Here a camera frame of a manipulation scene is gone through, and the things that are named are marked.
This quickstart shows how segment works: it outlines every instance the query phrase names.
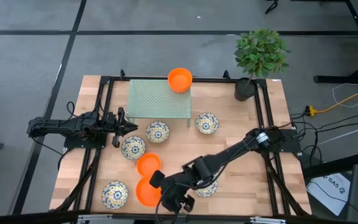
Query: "gray floor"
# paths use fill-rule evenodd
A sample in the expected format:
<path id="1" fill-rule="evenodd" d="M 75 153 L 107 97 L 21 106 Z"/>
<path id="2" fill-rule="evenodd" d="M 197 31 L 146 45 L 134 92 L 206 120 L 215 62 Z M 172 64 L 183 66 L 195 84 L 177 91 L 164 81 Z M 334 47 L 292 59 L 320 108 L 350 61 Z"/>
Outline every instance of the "gray floor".
<path id="1" fill-rule="evenodd" d="M 71 30 L 80 0 L 0 0 L 0 29 Z M 278 8 L 265 15 L 269 2 L 229 1 L 109 1 L 89 0 L 80 30 L 357 30 L 343 3 L 281 0 Z M 358 1 L 354 1 L 358 12 Z M 235 36 L 213 35 L 122 35 L 77 36 L 68 61 L 53 118 L 66 118 L 67 101 L 75 101 L 83 75 L 166 75 L 175 67 L 186 67 L 193 75 L 220 77 L 225 69 L 241 77 L 233 52 Z M 331 89 L 337 85 L 315 84 L 313 75 L 348 75 L 358 68 L 356 37 L 284 37 L 290 68 L 276 77 L 283 79 L 291 113 L 305 105 L 318 109 L 334 103 Z M 28 120 L 41 116 L 55 81 L 67 44 L 67 36 L 0 36 L 0 215 L 9 207 L 32 141 L 26 136 Z M 336 94 L 343 99 L 358 92 L 345 86 Z M 338 107 L 306 120 L 321 126 L 358 113 Z M 358 118 L 349 123 L 358 122 Z M 321 141 L 357 128 L 338 129 L 319 136 Z M 313 133 L 301 142 L 313 142 Z M 45 144 L 62 148 L 63 138 L 47 136 Z M 331 161 L 358 153 L 358 133 L 321 147 L 323 159 Z M 48 209 L 57 174 L 58 156 L 43 148 L 24 212 Z M 313 209 L 315 214 L 325 216 Z"/>

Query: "white paper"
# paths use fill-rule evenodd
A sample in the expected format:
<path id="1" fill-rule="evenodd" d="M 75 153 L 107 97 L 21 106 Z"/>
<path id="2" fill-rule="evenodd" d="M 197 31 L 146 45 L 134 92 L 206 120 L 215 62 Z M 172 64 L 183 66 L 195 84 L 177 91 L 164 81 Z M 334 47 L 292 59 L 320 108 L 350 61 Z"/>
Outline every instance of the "white paper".
<path id="1" fill-rule="evenodd" d="M 329 197 L 315 183 L 317 183 L 328 195 L 343 201 Z M 347 202 L 351 183 L 342 174 L 331 174 L 324 177 L 313 178 L 307 186 L 308 192 L 319 200 L 335 215 L 339 215 Z"/>

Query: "ceramic bowl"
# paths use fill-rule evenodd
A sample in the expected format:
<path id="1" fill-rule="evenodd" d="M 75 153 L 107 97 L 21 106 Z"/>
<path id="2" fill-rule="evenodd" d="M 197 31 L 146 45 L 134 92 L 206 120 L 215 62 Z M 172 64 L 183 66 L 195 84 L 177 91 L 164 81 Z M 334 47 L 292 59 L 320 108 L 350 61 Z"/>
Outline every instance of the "ceramic bowl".
<path id="1" fill-rule="evenodd" d="M 121 146 L 122 155 L 126 159 L 134 160 L 143 156 L 146 151 L 146 143 L 141 137 L 131 136 L 124 140 Z"/>
<path id="2" fill-rule="evenodd" d="M 152 143 L 161 143 L 169 136 L 168 125 L 161 121 L 154 121 L 146 129 L 146 137 Z"/>
<path id="3" fill-rule="evenodd" d="M 219 121 L 215 115 L 205 112 L 196 118 L 196 127 L 203 134 L 212 134 L 218 129 Z"/>
<path id="4" fill-rule="evenodd" d="M 118 209 L 128 200 L 128 188 L 120 181 L 112 181 L 102 191 L 102 203 L 108 209 Z"/>
<path id="5" fill-rule="evenodd" d="M 210 184 L 208 187 L 204 188 L 204 189 L 198 189 L 195 190 L 196 194 L 200 197 L 210 197 L 213 194 L 215 194 L 216 190 L 218 189 L 218 182 L 217 180 L 215 180 L 215 182 L 213 182 L 212 184 Z"/>

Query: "green plant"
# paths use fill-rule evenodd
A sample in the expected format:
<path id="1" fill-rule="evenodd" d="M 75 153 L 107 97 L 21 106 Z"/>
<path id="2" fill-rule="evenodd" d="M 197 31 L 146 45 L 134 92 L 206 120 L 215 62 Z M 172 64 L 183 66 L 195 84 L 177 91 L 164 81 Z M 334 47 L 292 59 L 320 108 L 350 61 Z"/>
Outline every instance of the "green plant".
<path id="1" fill-rule="evenodd" d="M 284 40 L 279 38 L 277 31 L 260 29 L 241 34 L 241 39 L 236 40 L 237 67 L 242 67 L 243 73 L 257 77 L 267 77 L 269 73 L 282 72 L 289 65 L 285 62 L 284 52 L 290 53 L 285 48 Z"/>

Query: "orange plastic bowl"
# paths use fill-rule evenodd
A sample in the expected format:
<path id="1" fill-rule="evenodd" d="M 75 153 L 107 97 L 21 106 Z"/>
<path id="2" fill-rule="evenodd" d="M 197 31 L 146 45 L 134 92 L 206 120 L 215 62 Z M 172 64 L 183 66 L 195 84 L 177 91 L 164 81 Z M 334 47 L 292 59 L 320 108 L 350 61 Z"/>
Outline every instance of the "orange plastic bowl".
<path id="1" fill-rule="evenodd" d="M 161 197 L 161 187 L 155 189 L 149 184 L 151 175 L 141 178 L 136 185 L 136 197 L 138 201 L 147 207 L 155 207 Z"/>
<path id="2" fill-rule="evenodd" d="M 175 68 L 168 75 L 168 85 L 175 93 L 186 92 L 193 81 L 191 72 L 185 68 Z"/>
<path id="3" fill-rule="evenodd" d="M 161 169 L 161 160 L 158 155 L 154 153 L 145 153 L 140 159 L 136 162 L 137 172 L 145 177 L 152 175 L 154 171 Z"/>

